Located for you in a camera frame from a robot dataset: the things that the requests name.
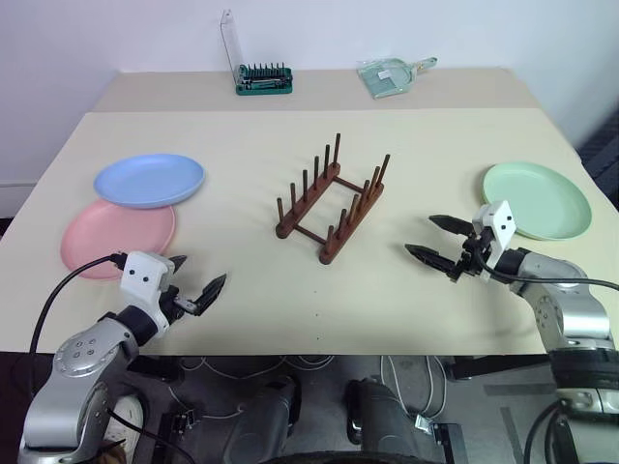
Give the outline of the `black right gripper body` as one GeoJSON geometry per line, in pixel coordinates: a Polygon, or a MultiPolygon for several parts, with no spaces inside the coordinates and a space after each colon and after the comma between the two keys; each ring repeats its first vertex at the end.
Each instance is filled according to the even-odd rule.
{"type": "Polygon", "coordinates": [[[489,227],[485,227],[480,233],[473,231],[464,241],[463,251],[447,276],[452,282],[457,282],[463,275],[479,276],[483,270],[480,262],[487,254],[493,233],[489,227]]]}

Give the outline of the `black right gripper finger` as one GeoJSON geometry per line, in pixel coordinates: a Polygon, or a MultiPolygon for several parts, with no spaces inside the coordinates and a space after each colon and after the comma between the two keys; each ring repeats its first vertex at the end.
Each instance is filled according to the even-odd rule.
{"type": "Polygon", "coordinates": [[[448,275],[456,266],[454,261],[441,256],[438,251],[426,246],[405,244],[404,247],[417,260],[445,275],[448,275]]]}
{"type": "Polygon", "coordinates": [[[455,235],[471,236],[473,224],[457,217],[448,215],[432,215],[428,219],[441,229],[455,235]]]}

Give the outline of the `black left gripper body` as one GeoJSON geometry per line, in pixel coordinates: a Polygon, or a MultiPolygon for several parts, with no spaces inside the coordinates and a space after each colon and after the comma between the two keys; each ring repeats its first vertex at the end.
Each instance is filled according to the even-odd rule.
{"type": "Polygon", "coordinates": [[[160,310],[169,325],[183,318],[186,314],[197,316],[197,304],[180,294],[180,289],[169,285],[159,297],[160,310]]]}

